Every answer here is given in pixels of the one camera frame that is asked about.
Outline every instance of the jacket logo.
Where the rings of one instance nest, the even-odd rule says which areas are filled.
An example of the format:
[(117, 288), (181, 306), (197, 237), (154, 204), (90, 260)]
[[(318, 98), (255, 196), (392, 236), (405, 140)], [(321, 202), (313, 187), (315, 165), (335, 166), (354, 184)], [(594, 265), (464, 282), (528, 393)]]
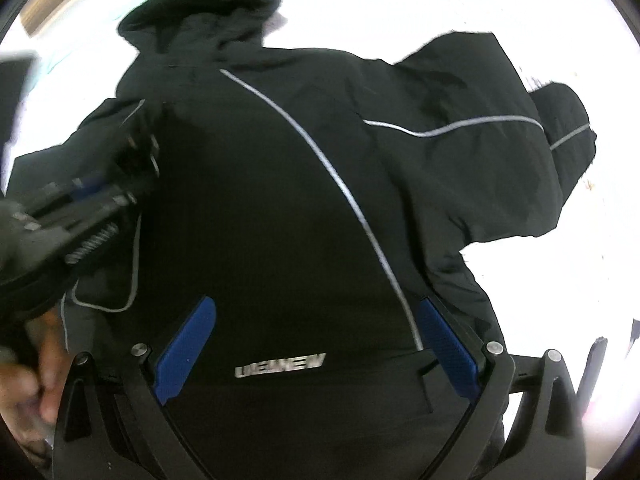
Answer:
[(276, 374), (278, 372), (292, 372), (304, 368), (319, 368), (324, 362), (324, 354), (305, 355), (302, 357), (291, 357), (288, 359), (272, 359), (271, 361), (260, 361), (247, 366), (236, 367), (236, 377), (248, 377), (250, 375)]

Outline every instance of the person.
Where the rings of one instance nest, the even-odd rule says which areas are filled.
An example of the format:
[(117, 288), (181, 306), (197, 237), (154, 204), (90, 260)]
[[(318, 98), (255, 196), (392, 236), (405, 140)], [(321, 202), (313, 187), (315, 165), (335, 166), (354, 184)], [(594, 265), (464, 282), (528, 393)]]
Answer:
[(446, 34), (395, 65), (264, 48), (279, 4), (132, 10), (118, 32), (140, 54), (115, 97), (18, 158), (7, 196), (153, 136), (153, 199), (60, 301), (65, 348), (126, 354), (206, 296), (215, 327), (164, 408), (212, 476), (419, 478), (469, 406), (423, 299), (505, 346), (460, 251), (554, 229), (596, 135), (566, 85), (527, 92), (493, 34)]
[(62, 337), (62, 320), (55, 308), (31, 323), (40, 329), (38, 369), (0, 364), (0, 416), (25, 455), (40, 469), (48, 465), (45, 435), (26, 416), (21, 405), (37, 402), (37, 413), (54, 425), (72, 357)]

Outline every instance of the reflective stripe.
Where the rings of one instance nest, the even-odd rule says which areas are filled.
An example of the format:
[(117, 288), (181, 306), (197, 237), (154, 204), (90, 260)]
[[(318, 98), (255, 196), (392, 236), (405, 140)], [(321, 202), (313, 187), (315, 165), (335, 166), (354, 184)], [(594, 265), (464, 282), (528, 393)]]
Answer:
[(131, 116), (136, 113), (138, 110), (140, 110), (140, 108), (142, 108), (142, 105), (145, 103), (146, 99), (140, 99), (140, 102), (138, 103), (138, 106), (136, 106), (136, 108), (124, 119), (124, 121), (122, 121), (120, 123), (120, 126), (122, 126), (124, 123), (126, 123)]
[(574, 131), (566, 134), (564, 137), (562, 137), (559, 140), (556, 140), (556, 142), (554, 142), (551, 146), (549, 146), (549, 148), (551, 149), (551, 151), (553, 151), (554, 149), (556, 149), (558, 146), (560, 146), (561, 144), (564, 144), (565, 142), (567, 142), (569, 139), (571, 139), (572, 137), (575, 137), (577, 134), (579, 134), (580, 132), (583, 132), (584, 130), (586, 130), (588, 127), (590, 126), (589, 123), (584, 124), (583, 126), (580, 126), (580, 128), (576, 128)]
[(531, 117), (525, 117), (522, 115), (494, 115), (487, 117), (476, 117), (473, 119), (464, 119), (462, 121), (456, 121), (455, 123), (447, 124), (446, 126), (442, 126), (441, 128), (436, 128), (435, 130), (430, 130), (428, 132), (412, 132), (411, 130), (407, 130), (402, 126), (397, 126), (396, 124), (391, 123), (381, 123), (379, 121), (367, 121), (363, 119), (363, 121), (370, 126), (383, 126), (385, 128), (392, 128), (394, 130), (399, 130), (400, 132), (404, 132), (414, 137), (436, 137), (442, 134), (446, 134), (452, 130), (457, 130), (458, 128), (463, 128), (464, 126), (473, 126), (475, 124), (485, 124), (485, 123), (504, 123), (507, 121), (518, 121), (521, 123), (531, 123), (535, 124), (541, 130), (544, 131), (542, 124), (540, 124), (537, 120), (532, 119)]
[(314, 151), (314, 153), (316, 154), (316, 156), (318, 157), (318, 159), (320, 160), (324, 168), (328, 171), (329, 175), (331, 175), (331, 178), (338, 185), (338, 188), (340, 188), (340, 191), (342, 192), (344, 197), (347, 199), (347, 202), (349, 202), (351, 209), (353, 210), (358, 220), (360, 221), (360, 225), (362, 225), (362, 228), (364, 229), (364, 232), (369, 238), (369, 241), (373, 249), (376, 251), (376, 255), (378, 256), (380, 265), (382, 266), (382, 269), (385, 271), (385, 274), (389, 282), (391, 283), (391, 287), (393, 288), (394, 292), (396, 293), (396, 296), (398, 297), (398, 300), (400, 301), (400, 304), (402, 305), (404, 314), (407, 318), (407, 321), (409, 322), (409, 326), (411, 327), (411, 332), (414, 337), (415, 346), (418, 350), (423, 350), (424, 347), (422, 346), (420, 333), (418, 332), (418, 328), (415, 324), (414, 315), (412, 314), (411, 308), (409, 307), (409, 303), (404, 296), (404, 292), (402, 292), (402, 289), (400, 288), (398, 280), (396, 279), (396, 276), (393, 270), (391, 269), (389, 262), (386, 259), (385, 253), (383, 253), (382, 248), (380, 247), (380, 244), (376, 239), (376, 235), (373, 234), (373, 231), (371, 230), (371, 227), (367, 222), (367, 219), (364, 217), (364, 214), (362, 213), (360, 206), (356, 202), (356, 199), (353, 197), (353, 195), (351, 194), (351, 191), (349, 190), (347, 185), (344, 183), (344, 181), (340, 178), (340, 175), (338, 175), (337, 171), (335, 171), (335, 168), (332, 166), (331, 162), (329, 162), (329, 159), (326, 158), (326, 155), (318, 147), (318, 145), (312, 139), (312, 137), (305, 131), (305, 129), (302, 126), (300, 126), (289, 114), (287, 114), (286, 111), (280, 108), (276, 103), (274, 103), (266, 95), (262, 94), (260, 91), (256, 90), (251, 85), (248, 85), (241, 79), (237, 78), (231, 72), (228, 72), (227, 70), (224, 70), (224, 69), (220, 69), (220, 72), (222, 72), (225, 76), (227, 76), (232, 81), (235, 81), (239, 85), (246, 88), (249, 92), (252, 92), (253, 94), (257, 95), (260, 99), (265, 101), (271, 108), (276, 110), (277, 113), (283, 116), (287, 120), (287, 122), (291, 126), (293, 126), (293, 128), (297, 131), (297, 133), (299, 133), (300, 136), (303, 139), (305, 139), (306, 143)]
[(66, 292), (62, 296), (60, 300), (60, 317), (62, 318), (62, 330), (65, 335), (65, 350), (69, 351), (69, 332), (66, 328), (66, 319), (65, 319), (65, 302), (66, 302)]
[(140, 224), (142, 223), (142, 215), (138, 216), (138, 225), (136, 225), (136, 235), (133, 238), (133, 261), (131, 264), (131, 288), (129, 291), (129, 297), (127, 298), (127, 303), (122, 308), (107, 308), (105, 306), (95, 305), (92, 303), (85, 303), (84, 301), (78, 300), (76, 296), (76, 290), (78, 289), (78, 283), (80, 280), (76, 281), (74, 288), (71, 289), (71, 300), (79, 306), (85, 306), (87, 308), (93, 308), (95, 310), (101, 310), (102, 312), (124, 312), (128, 310), (129, 307), (133, 304), (136, 299), (136, 295), (138, 294), (138, 271), (140, 265)]

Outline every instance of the metal bolt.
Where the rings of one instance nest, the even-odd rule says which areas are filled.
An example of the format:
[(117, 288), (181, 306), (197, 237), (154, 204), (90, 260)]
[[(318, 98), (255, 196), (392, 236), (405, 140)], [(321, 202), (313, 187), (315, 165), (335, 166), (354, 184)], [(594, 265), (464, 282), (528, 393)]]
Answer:
[(147, 345), (145, 345), (144, 343), (137, 343), (132, 346), (131, 355), (135, 357), (142, 357), (144, 354), (146, 354), (147, 350), (149, 350), (149, 347)]
[(497, 341), (490, 341), (486, 344), (486, 349), (493, 355), (500, 355), (504, 352), (504, 346)]
[(89, 360), (89, 356), (84, 352), (76, 356), (76, 364), (83, 365)]
[(555, 363), (559, 363), (562, 360), (562, 354), (558, 350), (549, 350), (547, 355)]

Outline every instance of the blue pad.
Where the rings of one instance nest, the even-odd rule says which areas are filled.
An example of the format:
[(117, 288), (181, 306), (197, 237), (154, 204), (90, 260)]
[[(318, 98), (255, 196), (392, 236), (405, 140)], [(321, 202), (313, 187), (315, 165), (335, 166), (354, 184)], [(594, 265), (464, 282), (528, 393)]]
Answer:
[(460, 397), (476, 402), (480, 396), (478, 364), (430, 300), (420, 302), (416, 321)]
[(94, 195), (107, 186), (107, 182), (101, 174), (92, 174), (83, 177), (78, 181), (74, 181), (76, 190), (71, 193), (71, 199), (74, 202), (80, 202), (85, 198)]
[(216, 324), (216, 304), (203, 298), (167, 345), (156, 365), (154, 392), (160, 404), (177, 397)]

